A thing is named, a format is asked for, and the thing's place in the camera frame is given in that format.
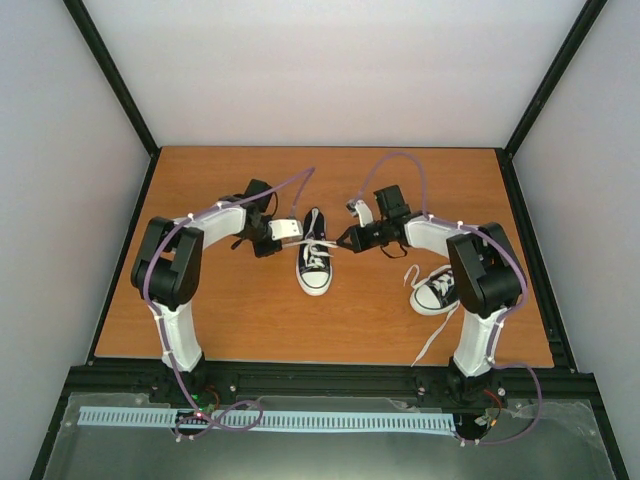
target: white slotted strip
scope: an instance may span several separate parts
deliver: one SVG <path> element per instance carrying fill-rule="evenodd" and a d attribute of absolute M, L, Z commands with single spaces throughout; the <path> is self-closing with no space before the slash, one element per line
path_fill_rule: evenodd
<path fill-rule="evenodd" d="M 81 407 L 78 425 L 173 428 L 181 416 L 192 412 L 178 409 Z M 230 427 L 246 427 L 258 418 L 257 411 L 233 411 L 223 417 Z M 201 429 L 207 423 L 192 419 L 181 425 Z M 265 412 L 253 431 L 299 433 L 401 432 L 451 435 L 453 416 L 443 413 L 359 413 L 359 412 Z"/>

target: wooden tabletop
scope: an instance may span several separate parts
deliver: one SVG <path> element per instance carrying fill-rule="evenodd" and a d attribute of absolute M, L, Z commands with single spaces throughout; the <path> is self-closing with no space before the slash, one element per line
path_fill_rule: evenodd
<path fill-rule="evenodd" d="M 113 297 L 96 354 L 159 357 L 155 322 L 129 275 L 144 229 L 154 216 L 181 217 L 206 208 L 224 195 L 243 192 L 258 178 L 276 185 L 316 166 L 298 205 L 297 217 L 319 207 L 327 217 L 328 237 L 337 238 L 354 218 L 345 202 L 384 154 L 385 148 L 165 147 L 147 195 L 125 266 Z M 405 149 L 418 157 L 428 178 L 428 209 L 439 217 L 504 227 L 525 265 L 509 202 L 493 150 Z M 388 161 L 364 197 L 398 184 L 412 210 L 420 208 L 420 181 L 407 159 Z M 297 185 L 279 193 L 286 216 Z M 225 238 L 203 257 L 194 321 L 208 359 L 269 362 L 409 364 L 444 316 L 425 317 L 409 305 L 403 287 L 406 270 L 417 263 L 426 276 L 446 262 L 425 250 L 409 250 L 390 260 L 378 249 L 353 254 L 332 249 L 333 281 L 327 294 L 310 297 L 295 275 L 297 248 L 255 258 L 250 243 L 230 250 Z M 552 366 L 535 296 L 511 317 L 498 346 L 498 362 L 526 361 Z M 422 363 L 444 365 L 453 354 L 462 326 L 458 311 L 433 343 Z"/>

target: shoe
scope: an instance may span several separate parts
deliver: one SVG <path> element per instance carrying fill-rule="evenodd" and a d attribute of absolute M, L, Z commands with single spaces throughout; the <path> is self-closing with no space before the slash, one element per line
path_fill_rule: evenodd
<path fill-rule="evenodd" d="M 405 285 L 413 269 L 416 274 L 411 281 L 413 292 L 409 297 L 411 307 L 420 315 L 440 315 L 458 307 L 459 298 L 456 291 L 451 265 L 444 265 L 416 283 L 420 267 L 412 265 L 404 276 Z"/>
<path fill-rule="evenodd" d="M 323 295 L 329 290 L 333 270 L 329 248 L 336 248 L 335 242 L 328 242 L 327 222 L 319 208 L 312 208 L 304 217 L 302 226 L 296 276 L 305 293 L 312 296 Z"/>

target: sneaker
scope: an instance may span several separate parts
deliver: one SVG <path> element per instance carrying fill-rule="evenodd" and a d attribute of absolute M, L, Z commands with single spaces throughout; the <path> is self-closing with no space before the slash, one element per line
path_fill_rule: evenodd
<path fill-rule="evenodd" d="M 458 307 L 458 293 L 456 291 L 451 265 L 444 265 L 416 283 L 420 275 L 420 267 L 412 265 L 404 276 L 405 285 L 411 271 L 416 274 L 411 281 L 413 292 L 409 297 L 411 307 L 420 315 L 440 315 Z"/>
<path fill-rule="evenodd" d="M 305 293 L 313 296 L 323 295 L 329 290 L 333 271 L 329 248 L 336 248 L 335 242 L 326 237 L 327 222 L 319 208 L 312 208 L 303 224 L 303 239 L 300 245 L 296 276 Z"/>

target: black and white sneaker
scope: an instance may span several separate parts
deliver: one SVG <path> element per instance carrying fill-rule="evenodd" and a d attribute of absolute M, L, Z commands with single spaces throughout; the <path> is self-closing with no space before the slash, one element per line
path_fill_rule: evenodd
<path fill-rule="evenodd" d="M 451 265 L 444 265 L 434 270 L 427 278 L 417 283 L 416 278 L 420 275 L 420 267 L 412 265 L 404 276 L 405 285 L 414 268 L 416 274 L 411 281 L 413 292 L 409 303 L 416 312 L 420 315 L 440 315 L 458 307 L 459 299 Z"/>
<path fill-rule="evenodd" d="M 327 222 L 319 208 L 312 208 L 304 217 L 302 241 L 296 276 L 305 293 L 313 296 L 323 295 L 329 290 L 331 277 L 331 255 L 329 248 L 336 248 L 335 242 L 327 241 Z"/>

